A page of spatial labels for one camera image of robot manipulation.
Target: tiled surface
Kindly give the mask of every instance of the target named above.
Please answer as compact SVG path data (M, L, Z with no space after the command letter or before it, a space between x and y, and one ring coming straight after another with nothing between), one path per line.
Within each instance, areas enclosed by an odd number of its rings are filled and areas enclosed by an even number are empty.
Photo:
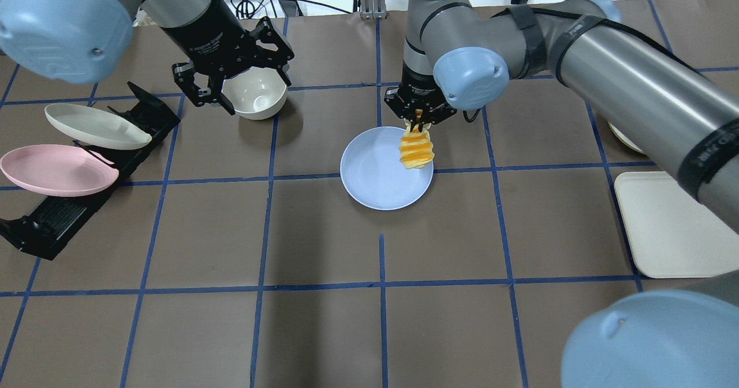
M254 386L382 386L380 334L378 289L265 293Z
M588 315L633 293L633 282L517 285L528 386L559 388L562 351L570 333Z
M126 386L245 386L254 293L153 294L141 305Z
M618 6L739 94L737 26L715 19L736 3ZM402 126L379 100L385 84L361 84L398 82L404 14L290 19L293 87L266 121L193 107L171 82L184 55L158 28L135 30L93 98L26 70L8 86L15 65L0 57L2 153L70 143L44 117L50 102L126 111L127 80L182 112L55 261L0 242L2 386L554 387L580 320L689 283L635 275L611 182L658 167L546 74L510 83L472 124L433 127L435 177L412 206L351 199L346 143ZM3 219L41 199L0 180Z
M136 296L29 299L3 388L118 386Z

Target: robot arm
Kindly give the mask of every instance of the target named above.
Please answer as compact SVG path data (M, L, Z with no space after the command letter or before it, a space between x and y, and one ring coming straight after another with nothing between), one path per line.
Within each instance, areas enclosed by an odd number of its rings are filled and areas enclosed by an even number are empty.
M610 0L552 10L560 13L521 6L481 20L468 0L409 0L401 85L386 103L412 123L438 123L495 101L511 78L549 69L739 232L739 99L619 25L601 25L620 20Z
M218 103L234 114L223 81L251 66L275 69L290 85L293 51L282 31L267 17L244 30L223 0L0 0L0 48L42 76L98 82L121 59L139 6L189 58L172 73L195 106ZM196 73L208 76L206 88Z

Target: black plate holder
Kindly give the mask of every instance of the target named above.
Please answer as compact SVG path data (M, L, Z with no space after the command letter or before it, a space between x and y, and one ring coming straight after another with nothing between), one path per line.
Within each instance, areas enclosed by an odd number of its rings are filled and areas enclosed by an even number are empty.
M151 142L131 151L85 147L99 153L118 169L118 178L110 187L89 196L47 196L29 215L11 221L0 219L0 235L22 253L53 260L92 215L103 207L115 189L180 123L177 115L161 99L133 83L129 82L128 85L139 103L130 111L116 114L151 135Z

